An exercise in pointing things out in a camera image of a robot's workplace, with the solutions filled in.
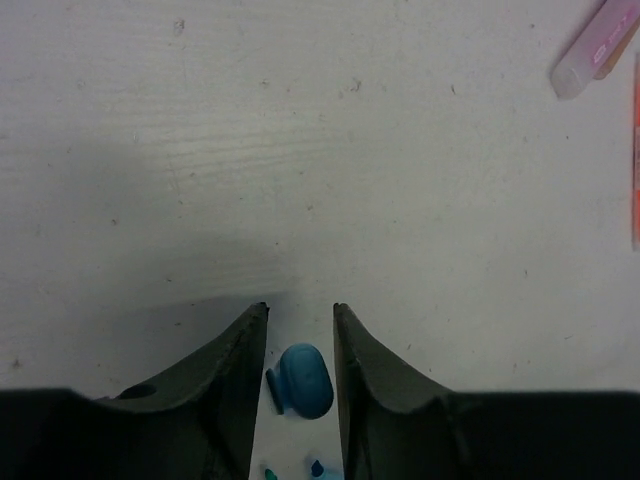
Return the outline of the blue pen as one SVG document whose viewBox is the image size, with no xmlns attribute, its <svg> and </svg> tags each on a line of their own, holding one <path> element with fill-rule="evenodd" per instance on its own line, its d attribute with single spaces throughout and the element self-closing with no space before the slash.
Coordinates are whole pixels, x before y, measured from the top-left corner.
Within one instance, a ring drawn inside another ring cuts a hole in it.
<svg viewBox="0 0 640 480">
<path fill-rule="evenodd" d="M 343 480 L 340 473 L 327 469 L 319 460 L 311 463 L 309 475 L 311 480 Z"/>
</svg>

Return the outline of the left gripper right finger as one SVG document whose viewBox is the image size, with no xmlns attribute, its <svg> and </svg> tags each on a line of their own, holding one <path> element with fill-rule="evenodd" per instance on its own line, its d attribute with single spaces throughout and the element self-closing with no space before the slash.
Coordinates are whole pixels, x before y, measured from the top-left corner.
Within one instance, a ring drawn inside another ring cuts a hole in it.
<svg viewBox="0 0 640 480">
<path fill-rule="evenodd" d="M 639 396 L 624 391 L 456 392 L 334 315 L 348 479 L 635 479 Z"/>
</svg>

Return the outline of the pink highlighter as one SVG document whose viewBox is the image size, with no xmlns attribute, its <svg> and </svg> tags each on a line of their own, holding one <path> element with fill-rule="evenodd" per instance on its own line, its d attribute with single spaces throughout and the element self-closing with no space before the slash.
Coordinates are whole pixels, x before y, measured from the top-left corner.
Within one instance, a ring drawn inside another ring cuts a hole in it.
<svg viewBox="0 0 640 480">
<path fill-rule="evenodd" d="M 604 1 L 551 71 L 550 82 L 557 98 L 576 98 L 638 19 L 638 1 Z"/>
</svg>

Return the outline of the light blue highlighter cap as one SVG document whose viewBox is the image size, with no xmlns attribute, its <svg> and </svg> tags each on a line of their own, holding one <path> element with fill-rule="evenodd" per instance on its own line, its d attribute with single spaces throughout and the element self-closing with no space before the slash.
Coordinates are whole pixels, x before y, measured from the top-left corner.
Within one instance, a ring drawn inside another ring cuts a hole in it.
<svg viewBox="0 0 640 480">
<path fill-rule="evenodd" d="M 308 343 L 285 350 L 274 368 L 265 372 L 269 392 L 278 415 L 316 420 L 332 407 L 334 390 L 321 352 Z"/>
</svg>

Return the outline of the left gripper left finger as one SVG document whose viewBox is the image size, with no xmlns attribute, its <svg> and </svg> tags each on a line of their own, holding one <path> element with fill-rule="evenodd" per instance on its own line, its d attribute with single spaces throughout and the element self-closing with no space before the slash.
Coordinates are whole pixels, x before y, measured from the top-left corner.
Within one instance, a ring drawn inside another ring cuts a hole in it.
<svg viewBox="0 0 640 480">
<path fill-rule="evenodd" d="M 4 479 L 246 479 L 269 308 L 114 398 L 70 389 L 1 393 Z"/>
</svg>

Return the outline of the green capped marker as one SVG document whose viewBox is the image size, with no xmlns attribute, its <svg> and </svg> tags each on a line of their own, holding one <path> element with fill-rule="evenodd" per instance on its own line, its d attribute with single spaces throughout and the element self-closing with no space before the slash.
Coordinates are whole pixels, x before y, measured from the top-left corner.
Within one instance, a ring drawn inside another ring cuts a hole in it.
<svg viewBox="0 0 640 480">
<path fill-rule="evenodd" d="M 275 472 L 270 469 L 270 468 L 265 468 L 264 469 L 264 479 L 265 480 L 278 480 L 277 475 L 275 474 Z"/>
</svg>

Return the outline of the orange pen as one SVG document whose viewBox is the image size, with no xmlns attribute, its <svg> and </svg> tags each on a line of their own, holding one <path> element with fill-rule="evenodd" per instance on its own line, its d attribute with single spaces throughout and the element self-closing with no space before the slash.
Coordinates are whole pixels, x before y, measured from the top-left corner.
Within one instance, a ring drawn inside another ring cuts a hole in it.
<svg viewBox="0 0 640 480">
<path fill-rule="evenodd" d="M 639 251 L 639 228 L 640 228 L 640 62 L 639 53 L 635 55 L 634 71 L 634 108 L 633 108 L 633 165 L 632 165 L 632 195 L 631 195 L 631 233 L 633 250 Z"/>
</svg>

